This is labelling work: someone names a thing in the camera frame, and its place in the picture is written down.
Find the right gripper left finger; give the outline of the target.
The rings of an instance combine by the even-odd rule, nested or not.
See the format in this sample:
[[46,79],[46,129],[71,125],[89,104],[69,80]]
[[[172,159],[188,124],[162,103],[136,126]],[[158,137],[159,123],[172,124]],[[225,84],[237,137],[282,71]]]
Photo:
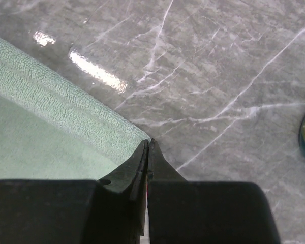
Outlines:
[[0,243],[139,243],[148,141],[98,180],[0,180]]

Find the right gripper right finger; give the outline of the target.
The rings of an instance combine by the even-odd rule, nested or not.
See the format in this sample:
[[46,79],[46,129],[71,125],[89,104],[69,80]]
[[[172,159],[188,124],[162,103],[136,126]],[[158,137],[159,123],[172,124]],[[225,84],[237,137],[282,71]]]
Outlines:
[[188,181],[152,140],[148,152],[151,243],[280,243],[268,200],[253,182]]

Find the green panda towel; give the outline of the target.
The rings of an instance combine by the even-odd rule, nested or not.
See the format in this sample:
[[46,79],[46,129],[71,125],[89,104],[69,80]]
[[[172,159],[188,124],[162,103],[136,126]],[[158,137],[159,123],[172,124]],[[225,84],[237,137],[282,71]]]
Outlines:
[[0,179],[99,179],[147,138],[0,38]]

